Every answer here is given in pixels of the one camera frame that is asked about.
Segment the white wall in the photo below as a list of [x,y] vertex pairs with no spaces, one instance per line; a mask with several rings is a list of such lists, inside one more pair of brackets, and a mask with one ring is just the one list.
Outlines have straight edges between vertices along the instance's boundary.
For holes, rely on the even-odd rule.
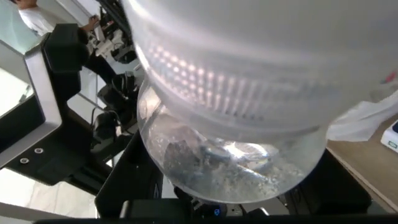
[[32,222],[26,220],[20,220],[16,218],[8,218],[0,216],[0,223],[7,223],[7,224],[30,224]]
[[91,15],[98,15],[100,4],[95,0],[77,0]]

